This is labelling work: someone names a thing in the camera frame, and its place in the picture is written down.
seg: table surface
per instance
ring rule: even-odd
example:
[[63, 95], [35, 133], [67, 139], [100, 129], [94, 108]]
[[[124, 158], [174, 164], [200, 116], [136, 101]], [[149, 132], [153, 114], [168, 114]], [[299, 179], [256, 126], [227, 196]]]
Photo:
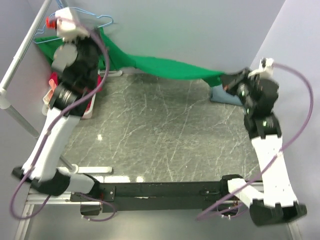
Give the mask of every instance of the table surface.
[[109, 77], [63, 154], [81, 167], [113, 167], [120, 182], [248, 179], [259, 165], [243, 110], [210, 102], [209, 89], [202, 80]]

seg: silver pole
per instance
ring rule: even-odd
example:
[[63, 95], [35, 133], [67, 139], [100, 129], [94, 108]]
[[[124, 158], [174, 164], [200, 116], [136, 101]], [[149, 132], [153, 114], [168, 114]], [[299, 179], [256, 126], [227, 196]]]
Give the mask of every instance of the silver pole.
[[47, 10], [51, 4], [52, 0], [45, 0], [44, 3], [42, 4], [38, 14], [36, 15], [29, 31], [27, 32], [27, 34], [25, 35], [18, 51], [16, 52], [15, 56], [13, 57], [13, 60], [8, 68], [8, 70], [6, 71], [4, 77], [2, 78], [2, 81], [0, 82], [0, 89], [4, 89], [7, 90], [10, 82], [12, 80], [12, 78], [14, 77], [22, 58], [25, 56], [33, 38], [34, 35], [39, 27], [39, 25], [41, 24], [42, 19], [44, 18], [44, 16], [47, 13]]
[[39, 132], [11, 105], [5, 111], [14, 118], [34, 138], [39, 137]]
[[63, 163], [63, 165], [65, 165], [70, 173], [73, 173], [75, 171], [76, 167], [68, 162], [68, 160], [63, 155], [60, 156], [60, 161]]

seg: white connector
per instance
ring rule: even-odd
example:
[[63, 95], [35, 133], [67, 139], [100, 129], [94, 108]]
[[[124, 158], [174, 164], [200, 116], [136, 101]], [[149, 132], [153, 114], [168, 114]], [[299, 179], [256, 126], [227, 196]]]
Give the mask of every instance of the white connector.
[[248, 74], [248, 77], [259, 74], [261, 78], [272, 78], [274, 74], [274, 60], [273, 58], [262, 58], [260, 60], [259, 68], [253, 70]]
[[[79, 22], [76, 11], [69, 7], [57, 10], [55, 17]], [[62, 19], [58, 19], [56, 23], [56, 35], [62, 38], [64, 42], [72, 41], [77, 37], [89, 37], [89, 32], [83, 27], [76, 26], [73, 22]]]
[[7, 91], [3, 88], [0, 88], [0, 109], [5, 110], [8, 109], [11, 104], [6, 99]]

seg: green fabric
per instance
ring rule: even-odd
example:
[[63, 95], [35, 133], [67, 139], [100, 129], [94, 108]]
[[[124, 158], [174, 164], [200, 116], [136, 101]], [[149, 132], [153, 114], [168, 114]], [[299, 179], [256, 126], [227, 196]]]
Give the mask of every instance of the green fabric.
[[[222, 71], [213, 71], [170, 59], [126, 54], [104, 34], [102, 28], [100, 29], [100, 32], [102, 40], [108, 48], [110, 71], [117, 71], [125, 67], [134, 67], [160, 78], [176, 80], [203, 79], [210, 87], [215, 87], [221, 84], [219, 76], [224, 74]], [[53, 62], [56, 49], [63, 44], [61, 39], [48, 41], [55, 38], [57, 37], [49, 36], [38, 37], [35, 39], [35, 42], [38, 43], [37, 46], [43, 52], [50, 64]], [[101, 56], [99, 60], [99, 69], [106, 69], [106, 63], [103, 56]]]

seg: wire hanger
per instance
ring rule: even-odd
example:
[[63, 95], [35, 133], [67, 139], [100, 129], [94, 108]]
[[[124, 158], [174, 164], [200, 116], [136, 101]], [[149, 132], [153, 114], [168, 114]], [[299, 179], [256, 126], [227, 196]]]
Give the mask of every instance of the wire hanger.
[[[56, 3], [58, 4], [59, 9], [63, 9], [63, 8], [64, 8], [63, 4], [62, 4], [59, 0], [56, 0]], [[96, 19], [101, 19], [101, 18], [110, 18], [110, 19], [111, 19], [110, 22], [105, 23], [105, 24], [102, 24], [102, 25], [98, 26], [98, 28], [105, 28], [105, 27], [110, 26], [111, 24], [114, 23], [114, 19], [113, 19], [112, 16], [110, 16], [110, 15], [104, 15], [104, 14], [103, 14], [103, 15], [98, 16], [98, 15], [92, 13], [92, 12], [86, 11], [86, 10], [84, 10], [84, 9], [82, 9], [82, 8], [79, 8], [79, 7], [75, 7], [75, 6], [74, 6], [74, 7], [69, 7], [69, 8], [70, 8], [70, 9], [75, 9], [77, 12], [82, 13], [82, 14], [87, 14], [87, 15], [90, 15], [90, 16], [94, 16]], [[41, 29], [38, 29], [37, 32], [34, 34], [34, 37], [35, 37], [36, 35], [43, 34], [43, 33], [45, 32], [46, 26], [47, 26], [47, 25], [44, 24]], [[33, 42], [34, 42], [35, 44], [42, 44], [42, 43], [47, 43], [47, 42], [55, 41], [55, 40], [58, 40], [58, 39], [61, 39], [61, 37], [57, 37], [57, 38], [49, 39], [49, 40], [45, 40], [45, 41], [39, 41], [39, 42], [36, 42], [36, 41], [33, 39]]]

